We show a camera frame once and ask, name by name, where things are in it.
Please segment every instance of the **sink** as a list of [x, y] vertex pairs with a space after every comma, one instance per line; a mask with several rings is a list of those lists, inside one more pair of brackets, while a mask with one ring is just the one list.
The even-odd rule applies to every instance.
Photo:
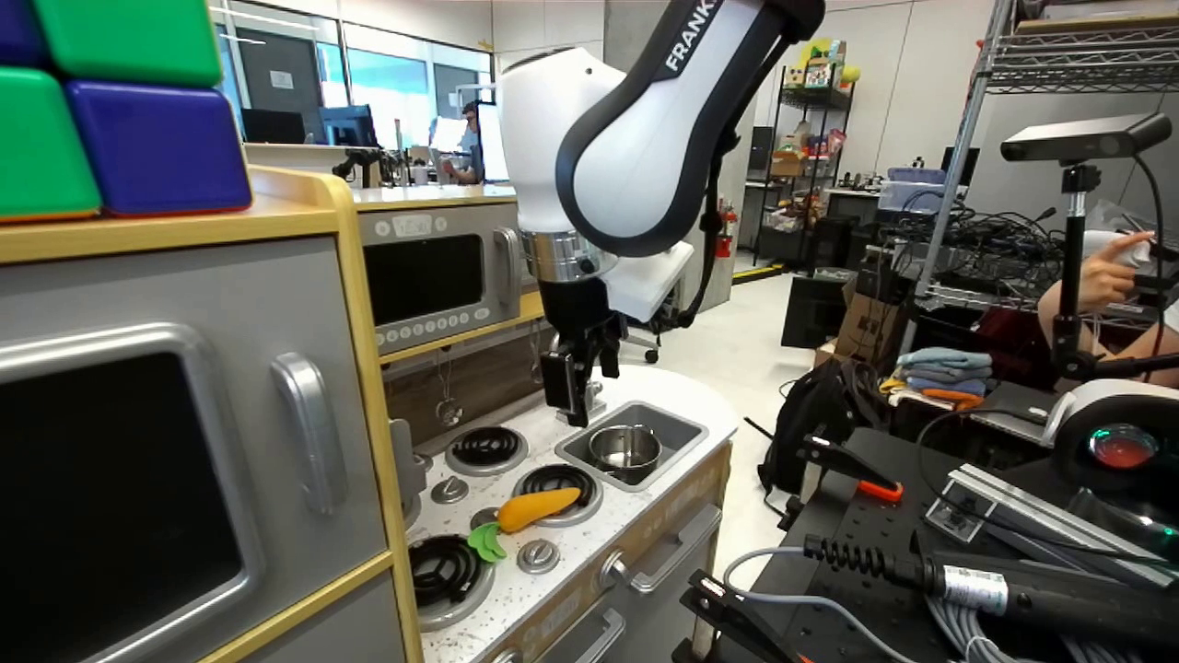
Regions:
[[[649, 475], [614, 475], [614, 471], [594, 464], [594, 456], [590, 456], [590, 439], [594, 439], [601, 428], [611, 428], [611, 423], [643, 423], [643, 428], [649, 428], [649, 430], [661, 439], [661, 460], [657, 460], [657, 467], [652, 467]], [[564, 444], [564, 446], [555, 448], [555, 456], [570, 456], [570, 460], [594, 467], [603, 482], [614, 482], [614, 488], [622, 488], [622, 489], [643, 489], [652, 475], [661, 475], [661, 467], [662, 467], [677, 448], [687, 448], [687, 446], [695, 444], [695, 439], [702, 439], [702, 428], [692, 428], [692, 423], [687, 423], [687, 420], [675, 420], [675, 417], [667, 417], [667, 414], [661, 414], [661, 408], [649, 408], [649, 407], [627, 407], [627, 408], [621, 408], [614, 417], [596, 420], [585, 436]]]

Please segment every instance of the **green cube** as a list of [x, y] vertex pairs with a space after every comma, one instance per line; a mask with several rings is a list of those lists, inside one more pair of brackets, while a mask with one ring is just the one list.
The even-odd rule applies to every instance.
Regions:
[[72, 79], [210, 89], [221, 61], [205, 0], [33, 0]]
[[59, 80], [0, 68], [0, 220], [86, 219], [100, 209]]

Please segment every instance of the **oven door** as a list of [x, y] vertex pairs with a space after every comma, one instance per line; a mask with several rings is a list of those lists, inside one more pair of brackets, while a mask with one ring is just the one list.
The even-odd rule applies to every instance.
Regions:
[[399, 215], [369, 225], [369, 301], [385, 353], [521, 312], [527, 268], [506, 209]]
[[0, 268], [6, 661], [203, 661], [386, 549], [341, 273], [332, 241]]

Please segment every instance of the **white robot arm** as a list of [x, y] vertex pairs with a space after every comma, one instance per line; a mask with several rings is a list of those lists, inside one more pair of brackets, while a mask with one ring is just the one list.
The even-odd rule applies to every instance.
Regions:
[[621, 377], [627, 322], [652, 324], [667, 301], [692, 254], [682, 237], [702, 209], [715, 219], [732, 126], [821, 10], [821, 0], [672, 0], [629, 75], [579, 48], [506, 72], [508, 182], [562, 337], [546, 397], [570, 423], [590, 423], [594, 364]]

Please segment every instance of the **pot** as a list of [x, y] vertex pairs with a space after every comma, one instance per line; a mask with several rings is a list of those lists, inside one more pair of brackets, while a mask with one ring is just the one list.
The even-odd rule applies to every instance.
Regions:
[[590, 460], [621, 479], [643, 479], [661, 464], [661, 439], [643, 423], [607, 423], [590, 436]]

